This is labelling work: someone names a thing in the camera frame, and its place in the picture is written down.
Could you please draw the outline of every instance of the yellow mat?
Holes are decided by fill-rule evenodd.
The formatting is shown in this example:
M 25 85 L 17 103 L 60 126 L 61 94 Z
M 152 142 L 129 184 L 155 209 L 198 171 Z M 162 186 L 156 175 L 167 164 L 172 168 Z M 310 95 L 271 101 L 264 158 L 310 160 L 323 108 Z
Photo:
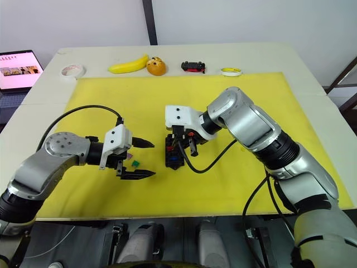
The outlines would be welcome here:
M 165 167 L 165 105 L 179 104 L 205 111 L 225 88 L 240 87 L 295 141 L 302 143 L 335 179 L 340 206 L 352 203 L 314 130 L 289 89 L 283 74 L 225 76 L 163 76 L 80 79 L 66 110 L 101 104 L 118 111 L 133 136 L 153 142 L 153 149 L 130 149 L 141 169 L 156 175 L 140 181 L 120 180 L 114 170 L 97 166 L 72 167 L 45 201 L 39 218 L 168 217 L 241 214 L 251 192 L 264 177 L 263 165 L 236 143 L 207 173 L 193 173 L 187 165 Z M 98 136 L 103 141 L 115 116 L 100 109 L 78 111 L 61 121 L 56 131 Z M 192 157 L 198 169 L 208 166 L 233 138 L 221 130 L 218 138 L 198 146 Z M 276 213 L 267 187 L 254 198 L 249 213 Z

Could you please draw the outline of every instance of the tape roll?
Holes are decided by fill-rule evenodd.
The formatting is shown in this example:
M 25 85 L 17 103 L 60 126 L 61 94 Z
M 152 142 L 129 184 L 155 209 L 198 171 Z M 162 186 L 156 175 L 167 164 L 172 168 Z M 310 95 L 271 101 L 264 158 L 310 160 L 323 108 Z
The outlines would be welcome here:
M 85 68 L 80 64 L 71 64 L 64 67 L 61 71 L 61 75 L 66 78 L 78 79 L 85 74 Z
M 238 76 L 242 74 L 242 70 L 238 68 L 222 68 L 221 74 L 224 76 Z

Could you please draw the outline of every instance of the toy car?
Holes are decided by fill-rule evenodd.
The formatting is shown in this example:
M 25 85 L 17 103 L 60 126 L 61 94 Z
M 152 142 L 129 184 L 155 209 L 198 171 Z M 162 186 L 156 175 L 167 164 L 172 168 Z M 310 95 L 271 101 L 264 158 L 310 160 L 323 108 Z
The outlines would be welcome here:
M 190 63 L 188 61 L 185 61 L 181 64 L 181 68 L 184 71 L 191 71 L 194 73 L 199 73 L 199 72 L 205 73 L 206 65 L 200 61 L 198 63 Z

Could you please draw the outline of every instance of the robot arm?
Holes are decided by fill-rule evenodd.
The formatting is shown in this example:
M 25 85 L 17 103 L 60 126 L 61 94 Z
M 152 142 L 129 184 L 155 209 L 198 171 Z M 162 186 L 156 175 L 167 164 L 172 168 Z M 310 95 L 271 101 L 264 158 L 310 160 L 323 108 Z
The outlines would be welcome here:
M 265 165 L 275 179 L 274 186 L 284 206 L 298 214 L 294 266 L 357 267 L 357 228 L 338 207 L 334 180 L 239 88 L 222 92 L 204 113 L 190 107 L 167 106 L 166 127 L 173 130 L 166 140 L 180 141 L 184 147 L 191 147 L 188 139 L 204 144 L 226 128 Z M 170 160 L 174 152 L 175 148 L 166 146 L 166 159 Z M 174 160 L 166 161 L 167 166 L 178 168 L 184 164 Z
M 44 146 L 21 164 L 0 197 L 0 267 L 20 265 L 38 210 L 70 167 L 89 164 L 112 168 L 121 179 L 138 180 L 155 174 L 126 171 L 123 161 L 131 146 L 154 147 L 132 137 L 122 123 L 105 134 L 104 143 L 97 137 L 83 138 L 69 132 L 49 136 Z

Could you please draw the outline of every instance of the gray wall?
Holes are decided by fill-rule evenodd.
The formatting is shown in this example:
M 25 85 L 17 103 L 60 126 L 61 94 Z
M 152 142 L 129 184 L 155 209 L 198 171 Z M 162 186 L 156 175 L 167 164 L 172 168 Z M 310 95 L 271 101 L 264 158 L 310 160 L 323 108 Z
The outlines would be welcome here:
M 141 0 L 0 1 L 0 51 L 33 49 L 43 67 L 62 47 L 149 45 Z
M 159 44 L 287 42 L 321 85 L 357 55 L 356 0 L 153 0 L 153 7 Z
M 0 0 L 0 51 L 148 45 L 141 0 Z M 153 0 L 158 43 L 281 41 L 321 85 L 357 54 L 356 0 Z

